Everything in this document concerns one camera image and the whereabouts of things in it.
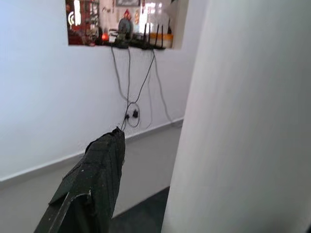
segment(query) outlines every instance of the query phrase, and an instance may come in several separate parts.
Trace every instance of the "plug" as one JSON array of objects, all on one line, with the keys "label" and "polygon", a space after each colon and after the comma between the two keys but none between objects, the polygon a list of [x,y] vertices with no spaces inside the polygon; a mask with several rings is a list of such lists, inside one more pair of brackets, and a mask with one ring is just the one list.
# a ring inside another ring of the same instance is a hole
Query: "plug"
[{"label": "plug", "polygon": [[138,111],[137,111],[136,109],[135,109],[134,112],[133,112],[133,117],[134,117],[134,118],[138,118]]}]

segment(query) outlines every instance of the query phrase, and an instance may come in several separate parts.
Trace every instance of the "dark floor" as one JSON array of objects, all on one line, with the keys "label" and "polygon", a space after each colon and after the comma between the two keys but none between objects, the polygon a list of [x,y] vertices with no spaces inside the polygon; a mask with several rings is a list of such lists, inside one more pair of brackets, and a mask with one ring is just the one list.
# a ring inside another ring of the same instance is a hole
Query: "dark floor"
[{"label": "dark floor", "polygon": [[160,233],[170,188],[111,220],[110,233]]}]

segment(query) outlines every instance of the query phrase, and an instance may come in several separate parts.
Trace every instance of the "white pillar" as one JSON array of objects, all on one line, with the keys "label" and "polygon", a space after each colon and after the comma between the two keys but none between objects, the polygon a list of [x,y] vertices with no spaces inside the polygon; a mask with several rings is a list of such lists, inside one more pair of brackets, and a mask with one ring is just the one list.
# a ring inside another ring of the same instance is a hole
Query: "white pillar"
[{"label": "white pillar", "polygon": [[211,0],[163,233],[311,223],[311,1]]}]

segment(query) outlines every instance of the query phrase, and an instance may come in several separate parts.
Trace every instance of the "white skirting board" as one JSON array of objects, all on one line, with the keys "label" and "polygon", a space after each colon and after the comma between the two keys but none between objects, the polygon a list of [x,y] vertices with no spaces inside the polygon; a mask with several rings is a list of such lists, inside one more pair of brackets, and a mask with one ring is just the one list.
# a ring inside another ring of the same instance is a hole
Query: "white skirting board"
[{"label": "white skirting board", "polygon": [[[182,127],[182,124],[183,124],[183,118],[174,121],[174,127]],[[160,131],[166,130],[170,127],[172,127],[171,123],[166,123],[166,124],[163,124],[160,126],[156,126],[156,127],[151,128],[151,129],[142,131],[138,134],[131,135],[131,136],[127,137],[125,139],[125,141],[126,141],[126,143],[130,143],[132,141],[139,140],[140,138],[149,136],[151,134],[155,134],[155,133],[158,133]],[[42,164],[40,166],[35,166],[33,168],[30,168],[30,169],[15,173],[13,175],[4,177],[4,178],[0,179],[0,190],[7,188],[7,187],[10,187],[12,185],[15,185],[17,183],[25,182],[31,178],[44,175],[44,174],[49,173],[51,171],[55,171],[55,170],[60,169],[64,166],[67,166],[69,164],[75,164],[83,157],[84,152],[85,151],[81,151],[79,153],[69,155],[69,156],[63,157],[61,159],[54,160],[54,161],[51,161],[49,163],[45,163],[45,164]]]}]

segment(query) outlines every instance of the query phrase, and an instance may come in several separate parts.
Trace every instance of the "orange light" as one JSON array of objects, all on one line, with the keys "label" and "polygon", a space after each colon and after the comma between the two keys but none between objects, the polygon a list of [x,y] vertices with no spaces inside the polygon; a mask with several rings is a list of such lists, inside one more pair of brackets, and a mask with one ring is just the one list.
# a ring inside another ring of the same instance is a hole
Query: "orange light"
[{"label": "orange light", "polygon": [[108,33],[104,33],[104,34],[102,35],[102,40],[103,40],[103,41],[108,41],[108,40],[109,40],[109,35],[108,35]]}]

